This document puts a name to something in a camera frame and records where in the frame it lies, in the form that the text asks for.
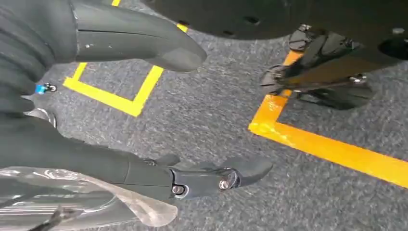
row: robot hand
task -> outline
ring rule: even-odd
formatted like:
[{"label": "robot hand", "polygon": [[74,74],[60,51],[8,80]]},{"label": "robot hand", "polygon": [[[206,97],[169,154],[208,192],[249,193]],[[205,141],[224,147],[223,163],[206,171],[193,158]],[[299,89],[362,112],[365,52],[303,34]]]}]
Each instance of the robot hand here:
[{"label": "robot hand", "polygon": [[53,64],[133,58],[185,72],[198,68],[206,53],[174,24],[143,13],[90,0],[3,0],[0,168],[66,169],[162,201],[245,186],[269,172],[272,164],[263,159],[230,159],[220,167],[181,171],[169,167],[177,160],[155,164],[133,153],[88,145],[23,114],[34,105],[20,96],[33,94]]}]

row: metal bracket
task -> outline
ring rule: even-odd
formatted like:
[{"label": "metal bracket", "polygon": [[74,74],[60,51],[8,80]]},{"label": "metal bracket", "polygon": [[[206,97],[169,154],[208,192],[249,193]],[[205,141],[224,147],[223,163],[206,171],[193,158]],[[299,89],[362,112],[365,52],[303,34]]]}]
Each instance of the metal bracket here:
[{"label": "metal bracket", "polygon": [[304,92],[350,83],[348,76],[332,80],[327,78],[327,75],[319,76],[316,80],[299,78],[313,68],[345,56],[359,47],[359,44],[351,39],[329,31],[322,30],[318,34],[308,43],[304,55],[292,65],[276,65],[266,71],[261,82],[266,94],[279,95],[285,89]]},{"label": "metal bracket", "polygon": [[240,185],[239,173],[232,168],[183,171],[171,167],[174,175],[173,194],[178,199],[190,199],[223,192]]}]

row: hole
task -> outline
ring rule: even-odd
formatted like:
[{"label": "hole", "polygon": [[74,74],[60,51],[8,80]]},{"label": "hole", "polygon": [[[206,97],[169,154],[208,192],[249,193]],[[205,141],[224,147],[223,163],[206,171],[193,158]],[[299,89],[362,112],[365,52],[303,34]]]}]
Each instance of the hole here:
[{"label": "hole", "polygon": [[182,24],[183,26],[190,26],[190,23],[184,21],[184,20],[179,20],[178,21],[179,24]]},{"label": "hole", "polygon": [[393,58],[408,60],[408,38],[391,38],[378,46],[378,49]]},{"label": "hole", "polygon": [[235,34],[229,30],[224,30],[223,33],[230,38],[235,36]]},{"label": "hole", "polygon": [[245,20],[247,23],[249,23],[249,24],[251,24],[251,25],[255,25],[255,26],[259,25],[259,23],[260,23],[259,18],[257,18],[257,17],[252,17],[252,16],[244,17],[244,20]]}]

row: blue connector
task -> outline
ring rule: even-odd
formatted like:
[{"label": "blue connector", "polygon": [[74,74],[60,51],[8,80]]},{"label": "blue connector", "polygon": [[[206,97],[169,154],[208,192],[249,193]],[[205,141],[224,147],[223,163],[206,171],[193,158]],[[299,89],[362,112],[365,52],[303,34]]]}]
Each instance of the blue connector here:
[{"label": "blue connector", "polygon": [[36,85],[36,93],[39,95],[43,95],[47,91],[47,87],[44,85]]}]

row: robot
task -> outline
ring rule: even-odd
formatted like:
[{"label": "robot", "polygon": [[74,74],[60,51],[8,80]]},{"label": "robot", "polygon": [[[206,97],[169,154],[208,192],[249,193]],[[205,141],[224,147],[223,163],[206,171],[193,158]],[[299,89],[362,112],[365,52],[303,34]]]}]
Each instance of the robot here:
[{"label": "robot", "polygon": [[[112,40],[121,42],[112,44]],[[229,158],[220,166],[201,163],[181,169],[174,166],[179,162],[175,155],[142,159],[133,153],[89,145],[62,136],[49,121],[24,114],[32,111],[34,104],[21,96],[35,93],[36,82],[53,64],[123,59],[144,59],[168,70],[188,72],[204,62],[206,53],[167,20],[100,1],[3,0],[0,170],[64,169],[166,203],[250,185],[271,170],[269,160],[257,157]],[[24,198],[37,198],[38,192],[33,192],[29,184],[14,182],[6,187],[8,181],[0,181],[4,186],[0,190],[0,198],[5,198],[0,203],[3,207],[12,208]],[[30,196],[7,197],[16,195],[11,186]],[[63,211],[57,209],[53,218],[59,218]]]},{"label": "robot", "polygon": [[260,88],[346,110],[374,95],[364,73],[408,59],[406,1],[143,0],[167,18],[214,36],[275,39],[303,57],[266,70]]}]

